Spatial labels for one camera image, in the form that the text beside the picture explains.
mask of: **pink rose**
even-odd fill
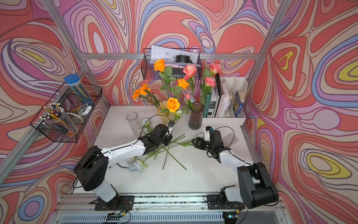
[[[182,73],[185,73],[186,75],[183,77],[185,80],[188,80],[190,77],[195,75],[195,72],[197,71],[197,67],[193,64],[187,64]]]
[[[216,85],[215,79],[212,77],[206,77],[204,81],[207,86],[215,87]]]
[[[221,72],[221,65],[213,62],[209,66],[209,71],[214,74],[219,73],[219,72]]]
[[[191,96],[186,93],[186,94],[185,94],[185,99],[186,99],[186,100],[190,100],[190,98],[191,98]]]

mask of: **vent grille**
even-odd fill
[[[222,212],[185,212],[185,213],[131,213],[130,222],[156,221],[156,222],[175,222],[175,221],[223,221]],[[86,214],[71,213],[64,214],[61,223],[104,223],[107,213]],[[110,218],[107,223],[117,223],[128,221],[129,214],[122,218]]]

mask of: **white table surface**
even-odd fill
[[[99,148],[108,148],[128,143],[135,139],[128,121],[125,119],[129,112],[137,112],[140,121],[142,118],[155,115],[154,106],[111,106],[103,122],[101,130],[94,145]],[[186,138],[180,142],[191,140],[196,134],[203,131],[191,130],[188,127],[190,115],[183,115],[175,125],[173,139],[185,134]],[[160,122],[159,116],[152,119],[152,128]],[[231,125],[235,131],[235,140],[230,146],[232,151],[242,158],[252,160],[244,136],[239,125]],[[220,128],[224,146],[229,146],[233,134],[229,128]],[[129,171],[117,165],[108,168],[105,179],[113,185],[118,193],[196,193],[218,192],[220,188],[229,185],[238,185],[237,174],[216,159],[209,158],[206,151],[193,146],[177,146],[169,152],[183,165],[182,168],[170,155],[168,155],[164,170],[162,169],[166,152],[158,154],[145,161],[148,166],[142,172]],[[88,193],[83,188],[77,188],[73,193]]]

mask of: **robotic arm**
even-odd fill
[[[105,179],[107,168],[119,161],[153,152],[162,144],[167,146],[173,138],[173,127],[174,122],[170,121],[167,126],[159,124],[153,132],[127,144],[103,149],[90,147],[74,168],[83,189],[93,191],[110,205],[118,204],[117,192]]]
[[[237,173],[239,186],[223,188],[220,195],[222,203],[243,202],[252,209],[278,200],[276,188],[265,165],[261,162],[252,163],[230,152],[230,148],[224,147],[220,131],[208,126],[205,128],[205,138],[195,138],[192,143],[195,148],[210,152],[219,163]]]
[[[116,210],[120,198],[114,188],[106,181],[108,167],[119,161],[155,151],[160,145],[167,146],[172,140],[171,131],[174,122],[167,126],[159,124],[154,131],[137,140],[111,148],[90,147],[74,168],[78,180],[85,191],[93,191],[107,207],[103,210]],[[230,186],[221,190],[221,200],[226,202],[243,202],[248,208],[276,202],[278,194],[269,178],[263,163],[252,163],[230,152],[224,147],[221,134],[211,127],[205,128],[205,139],[192,140],[195,148],[210,152],[214,159],[231,168],[238,175],[239,187]]]

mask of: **colorful swirl wallpaper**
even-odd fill
[[[54,2],[83,53],[137,53],[152,44],[258,53],[280,3]],[[79,66],[42,0],[0,1],[0,18],[1,162]],[[357,21],[356,0],[292,0],[248,96],[246,125],[295,224],[358,223]],[[222,76],[248,77],[253,65],[215,62]],[[144,83],[168,96],[160,80],[143,80],[141,63],[87,60],[111,105],[143,104],[132,94]],[[42,224],[52,216],[105,113],[99,102],[78,143],[39,136],[0,185],[0,224]]]
[[[293,0],[245,108],[297,224],[358,223],[358,1]]]
[[[142,53],[151,45],[198,47],[201,53],[258,53],[278,4],[276,0],[72,0],[58,9],[83,53]],[[227,76],[247,76],[253,60],[216,63]],[[142,60],[87,64],[111,105],[143,104],[132,94],[144,83],[161,98],[170,94],[159,89],[161,80],[143,81]]]
[[[0,1],[0,162],[79,66],[41,0]],[[0,223],[45,223],[105,116],[102,102],[76,144],[40,135],[0,185]]]

